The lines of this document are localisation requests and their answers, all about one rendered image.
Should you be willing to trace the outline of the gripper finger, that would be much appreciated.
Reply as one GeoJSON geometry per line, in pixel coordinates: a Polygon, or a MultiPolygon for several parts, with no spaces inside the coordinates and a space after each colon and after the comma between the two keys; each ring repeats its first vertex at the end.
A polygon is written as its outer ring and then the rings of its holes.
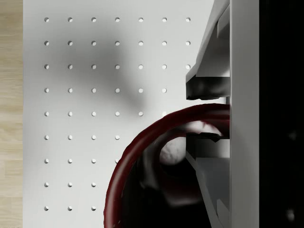
{"type": "Polygon", "coordinates": [[[212,228],[230,228],[230,139],[186,134],[186,159],[196,172],[212,228]]]}
{"type": "Polygon", "coordinates": [[[230,96],[230,0],[214,0],[196,62],[186,75],[186,99],[230,96]]]}

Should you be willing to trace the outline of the dark red mug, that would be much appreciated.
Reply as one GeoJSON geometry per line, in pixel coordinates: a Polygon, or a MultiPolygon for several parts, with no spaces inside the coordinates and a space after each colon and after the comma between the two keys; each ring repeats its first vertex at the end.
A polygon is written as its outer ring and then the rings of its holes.
{"type": "Polygon", "coordinates": [[[134,163],[144,149],[169,130],[194,121],[207,122],[229,137],[230,106],[201,104],[187,107],[167,114],[140,132],[125,148],[111,176],[105,198],[104,228],[121,228],[122,192],[134,163]]]}

